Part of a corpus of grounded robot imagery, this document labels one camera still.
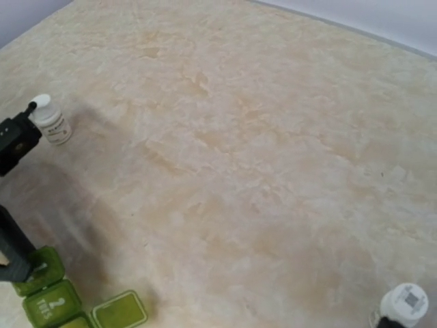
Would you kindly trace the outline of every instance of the green lid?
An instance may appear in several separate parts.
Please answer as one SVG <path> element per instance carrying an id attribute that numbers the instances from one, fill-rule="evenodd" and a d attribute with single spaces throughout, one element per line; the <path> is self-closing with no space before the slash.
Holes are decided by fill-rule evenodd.
<path id="1" fill-rule="evenodd" d="M 86 314 L 81 313 L 80 316 L 64 323 L 62 326 L 59 326 L 59 328 L 93 328 L 93 326 L 89 323 Z"/>
<path id="2" fill-rule="evenodd" d="M 133 290 L 96 306 L 91 316 L 97 328 L 133 328 L 147 321 L 143 304 Z"/>
<path id="3" fill-rule="evenodd" d="M 33 272 L 27 282 L 13 284 L 16 293 L 25 297 L 61 280 L 66 270 L 56 250 L 43 247 L 29 255 Z"/>
<path id="4" fill-rule="evenodd" d="M 27 318 L 36 328 L 49 328 L 67 322 L 81 312 L 81 300 L 73 285 L 63 280 L 23 301 Z"/>

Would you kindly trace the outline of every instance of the white bottle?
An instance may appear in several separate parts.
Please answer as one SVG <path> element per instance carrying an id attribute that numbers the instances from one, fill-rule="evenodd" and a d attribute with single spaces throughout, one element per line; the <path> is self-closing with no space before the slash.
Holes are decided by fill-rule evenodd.
<path id="1" fill-rule="evenodd" d="M 62 112 L 53 106 L 48 94 L 36 96 L 32 102 L 36 108 L 30 115 L 32 122 L 51 144 L 60 145 L 69 140 L 72 134 L 71 126 Z"/>
<path id="2" fill-rule="evenodd" d="M 406 328 L 413 328 L 426 314 L 428 306 L 428 297 L 420 286 L 400 284 L 384 295 L 369 323 L 371 327 L 377 327 L 379 320 L 386 316 Z"/>

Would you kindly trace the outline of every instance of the stacked green boxes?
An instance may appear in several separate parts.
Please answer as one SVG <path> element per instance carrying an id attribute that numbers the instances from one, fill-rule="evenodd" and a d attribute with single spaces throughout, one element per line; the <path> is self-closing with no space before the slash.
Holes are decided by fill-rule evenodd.
<path id="1" fill-rule="evenodd" d="M 133 291 L 125 292 L 96 306 L 91 317 L 82 311 L 82 302 L 65 268 L 52 247 L 43 247 L 29 256 L 33 273 L 27 282 L 14 284 L 17 294 L 26 297 L 23 307 L 35 328 L 133 328 L 147 320 L 141 301 Z"/>

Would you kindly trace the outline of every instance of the marble surface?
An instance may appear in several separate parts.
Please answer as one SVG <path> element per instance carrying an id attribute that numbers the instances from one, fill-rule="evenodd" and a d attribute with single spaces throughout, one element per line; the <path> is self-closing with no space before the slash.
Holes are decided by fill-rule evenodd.
<path id="1" fill-rule="evenodd" d="M 2 119 L 48 92 L 74 127 L 0 200 L 88 308 L 132 288 L 151 328 L 364 328 L 416 282 L 436 327 L 436 62 L 246 1 L 76 0 L 0 82 Z"/>

